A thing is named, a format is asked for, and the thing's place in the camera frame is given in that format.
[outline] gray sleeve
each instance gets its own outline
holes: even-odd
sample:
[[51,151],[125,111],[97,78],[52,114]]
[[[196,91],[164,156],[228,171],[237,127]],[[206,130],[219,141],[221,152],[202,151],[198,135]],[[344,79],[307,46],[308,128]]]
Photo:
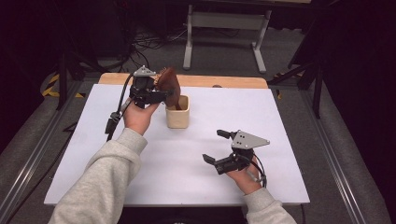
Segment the gray sleeve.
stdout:
[[275,200],[267,189],[262,188],[244,196],[247,203],[247,222],[249,224],[296,223],[282,207],[282,202]]
[[117,223],[131,180],[140,169],[146,139],[125,128],[91,158],[76,184],[56,205],[49,223]]

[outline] dark background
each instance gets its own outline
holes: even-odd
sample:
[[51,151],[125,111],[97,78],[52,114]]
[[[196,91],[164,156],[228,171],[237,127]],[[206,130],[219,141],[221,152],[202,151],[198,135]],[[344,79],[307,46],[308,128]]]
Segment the dark background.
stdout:
[[[182,5],[154,7],[127,1],[126,6],[114,7],[111,1],[99,3],[98,8],[90,8],[90,1],[59,3],[59,16],[65,24],[56,27],[45,22],[48,15],[41,11],[44,5],[8,1],[0,7],[1,151],[43,101],[40,85],[57,69],[64,50],[54,40],[56,29],[69,34],[64,43],[70,49],[96,61],[98,57],[119,58],[130,53],[135,21],[165,35],[185,22],[187,13]],[[294,63],[308,62],[318,49],[326,49],[325,83],[396,221],[393,7],[391,1],[340,1],[334,7],[338,14],[317,21]],[[135,11],[141,8],[150,8],[152,14]],[[124,10],[132,12],[131,18]],[[293,13],[294,18],[301,17],[299,22],[288,20],[290,12],[286,9],[274,11],[270,26],[307,30],[312,17]]]

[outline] gray carpet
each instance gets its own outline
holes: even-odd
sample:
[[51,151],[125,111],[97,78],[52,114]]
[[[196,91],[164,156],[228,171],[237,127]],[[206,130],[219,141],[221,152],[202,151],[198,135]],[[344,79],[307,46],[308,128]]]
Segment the gray carpet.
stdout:
[[[245,31],[240,31],[234,37],[226,37],[213,30],[194,31],[191,70],[189,71],[181,69],[185,48],[183,39],[170,42],[160,49],[146,49],[142,53],[147,57],[150,69],[156,71],[173,65],[180,74],[264,77],[269,80],[278,72],[288,71],[287,65],[304,35],[299,31],[290,30],[269,29],[267,31],[262,45],[262,55],[267,67],[265,75],[258,72],[251,51],[250,42],[255,37],[254,32]],[[145,63],[143,57],[139,58],[134,54],[133,58],[139,63]],[[136,67],[131,61],[123,66],[124,71],[131,72],[135,69]],[[79,92],[89,93],[93,83],[97,82],[98,75],[90,73],[82,83]],[[293,77],[281,85],[271,88],[274,90],[280,116],[302,170],[311,200],[310,204],[304,206],[306,223],[356,223],[347,211],[339,184],[334,179],[332,168],[326,159],[316,122],[323,125],[334,149],[334,154],[354,192],[365,222],[390,223],[383,198],[367,171],[347,127],[332,103],[329,93],[326,92],[326,88],[323,88],[320,105],[321,120],[317,121],[310,116],[310,108],[304,104],[303,93],[292,87],[295,81],[296,79]],[[277,99],[276,89],[280,90],[281,99]],[[50,167],[58,152],[62,150],[69,135],[69,133],[63,132],[63,129],[78,121],[85,102],[86,98],[74,98],[67,108],[55,135],[49,142],[45,155],[21,196],[22,199]],[[56,113],[56,105],[57,98],[46,97],[44,103],[26,121],[0,156],[0,169],[3,171],[0,173],[0,198],[6,198],[19,170],[45,131],[51,116]],[[55,171],[56,165],[30,195],[16,216],[12,218],[11,223],[48,222],[53,208],[44,205],[43,201],[50,187],[50,177]],[[302,223],[303,213],[300,206],[290,205],[285,208],[297,223]]]

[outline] brown object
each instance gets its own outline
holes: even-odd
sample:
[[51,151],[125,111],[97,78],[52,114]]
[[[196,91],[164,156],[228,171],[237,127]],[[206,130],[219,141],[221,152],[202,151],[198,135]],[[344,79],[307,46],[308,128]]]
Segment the brown object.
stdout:
[[160,72],[157,89],[159,91],[173,91],[173,94],[166,98],[165,104],[168,107],[174,106],[177,110],[181,110],[178,104],[178,99],[180,98],[180,85],[178,84],[176,71],[173,67],[164,68]]

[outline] white table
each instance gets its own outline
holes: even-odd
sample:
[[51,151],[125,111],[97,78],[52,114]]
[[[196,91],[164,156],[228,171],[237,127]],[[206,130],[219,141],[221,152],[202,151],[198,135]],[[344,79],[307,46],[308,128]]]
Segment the white table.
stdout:
[[[105,143],[105,127],[120,99],[121,85],[94,85],[76,131],[44,201],[56,204],[82,175],[90,157]],[[191,98],[190,126],[168,129],[160,105],[145,133],[142,169],[128,188],[125,206],[234,206],[242,192],[227,175],[218,175],[202,154],[227,157],[231,140],[216,130],[242,130],[268,139],[258,147],[268,190],[283,203],[309,203],[304,181],[276,108],[266,89],[182,87]],[[113,138],[123,128],[120,122]]]

